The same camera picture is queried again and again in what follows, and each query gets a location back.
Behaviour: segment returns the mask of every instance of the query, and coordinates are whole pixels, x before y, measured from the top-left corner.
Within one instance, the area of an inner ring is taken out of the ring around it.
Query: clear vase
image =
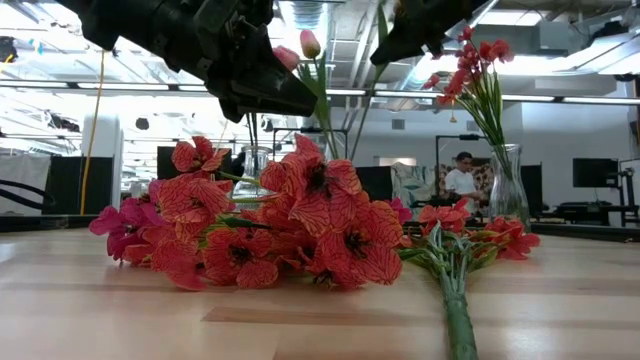
[[[493,188],[489,198],[489,217],[520,220],[526,232],[531,232],[529,203],[520,176],[522,147],[516,144],[494,146],[491,167],[494,172]]]
[[[262,170],[267,167],[271,149],[263,146],[245,146],[242,148],[242,151],[246,153],[244,174],[242,177],[245,179],[259,180]],[[232,198],[234,200],[253,200],[269,194],[271,194],[269,190],[254,183],[241,180],[233,188]],[[237,210],[257,210],[259,207],[260,203],[236,204]]]

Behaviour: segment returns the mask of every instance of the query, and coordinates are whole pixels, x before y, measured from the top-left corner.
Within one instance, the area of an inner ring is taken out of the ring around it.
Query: table surface
[[[391,287],[190,293],[119,267],[86,229],[0,234],[7,360],[446,359],[441,296],[406,265]],[[640,245],[543,237],[528,261],[475,273],[480,357],[640,359]]]

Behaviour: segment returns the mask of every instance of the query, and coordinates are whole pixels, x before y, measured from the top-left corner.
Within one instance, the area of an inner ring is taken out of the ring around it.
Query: ceiling light
[[[553,101],[553,96],[536,96],[536,95],[502,95],[504,101],[522,101],[522,102],[542,102]]]
[[[376,90],[376,96],[384,96],[391,98],[410,98],[410,99],[434,99],[441,95],[437,92],[427,91],[388,91],[388,90]]]
[[[365,90],[355,89],[328,89],[327,95],[342,95],[342,96],[364,96],[367,92]]]
[[[36,88],[68,88],[67,83],[55,81],[12,81],[0,80],[0,86],[36,87]]]
[[[81,89],[97,89],[99,83],[79,83]],[[169,90],[168,85],[160,84],[102,84],[103,89],[107,90]]]
[[[602,105],[640,105],[640,99],[605,97],[565,97],[565,103]]]
[[[207,88],[204,85],[180,85],[178,89],[181,91],[198,91],[198,92],[206,92]]]

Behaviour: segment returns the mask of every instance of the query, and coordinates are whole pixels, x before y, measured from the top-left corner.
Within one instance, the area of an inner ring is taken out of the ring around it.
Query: tulip
[[[289,71],[295,70],[300,63],[300,57],[298,54],[284,46],[278,46],[273,49],[273,55],[275,55]]]
[[[304,57],[313,60],[320,55],[320,43],[311,30],[302,30],[300,33],[300,45]]]

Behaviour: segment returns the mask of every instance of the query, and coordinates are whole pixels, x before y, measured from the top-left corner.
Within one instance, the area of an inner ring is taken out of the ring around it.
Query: green leaf
[[[402,261],[406,261],[409,259],[412,259],[418,255],[422,255],[424,254],[424,250],[423,249],[401,249],[398,250],[398,255],[400,256],[400,259]]]

